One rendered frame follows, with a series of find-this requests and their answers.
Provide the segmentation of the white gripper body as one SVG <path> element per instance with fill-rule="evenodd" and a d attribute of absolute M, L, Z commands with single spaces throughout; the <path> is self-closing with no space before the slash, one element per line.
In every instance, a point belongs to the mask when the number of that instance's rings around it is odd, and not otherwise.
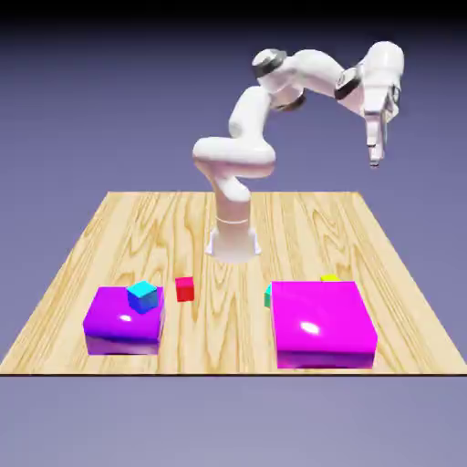
<path fill-rule="evenodd" d="M 384 87 L 365 87 L 364 89 L 363 115 L 369 148 L 376 147 L 384 141 L 387 94 L 388 89 Z"/>

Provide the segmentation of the small red cube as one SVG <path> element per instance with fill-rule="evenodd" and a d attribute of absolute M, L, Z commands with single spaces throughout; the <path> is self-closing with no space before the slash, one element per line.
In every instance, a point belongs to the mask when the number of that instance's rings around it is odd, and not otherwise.
<path fill-rule="evenodd" d="M 192 302 L 194 300 L 194 282 L 192 276 L 177 277 L 175 279 L 175 286 L 178 302 Z"/>

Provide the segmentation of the small cyan cube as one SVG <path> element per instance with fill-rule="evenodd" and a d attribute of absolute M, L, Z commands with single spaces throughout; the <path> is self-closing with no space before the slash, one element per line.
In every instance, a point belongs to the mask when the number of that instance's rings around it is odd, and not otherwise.
<path fill-rule="evenodd" d="M 129 286 L 127 296 L 130 307 L 140 314 L 145 314 L 159 305 L 158 287 L 147 281 Z"/>

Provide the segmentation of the large magenta box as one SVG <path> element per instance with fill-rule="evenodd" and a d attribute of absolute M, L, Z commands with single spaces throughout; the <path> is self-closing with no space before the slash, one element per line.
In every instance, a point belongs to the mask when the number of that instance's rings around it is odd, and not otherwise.
<path fill-rule="evenodd" d="M 279 368 L 371 368 L 378 335 L 354 282 L 274 281 Z"/>

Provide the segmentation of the large purple box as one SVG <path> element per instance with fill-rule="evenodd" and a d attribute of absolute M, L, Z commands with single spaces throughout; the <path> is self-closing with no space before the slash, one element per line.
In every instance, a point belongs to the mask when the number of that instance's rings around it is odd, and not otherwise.
<path fill-rule="evenodd" d="M 158 305 L 142 314 L 133 309 L 125 286 L 100 286 L 83 320 L 88 354 L 157 355 L 165 319 L 164 288 Z"/>

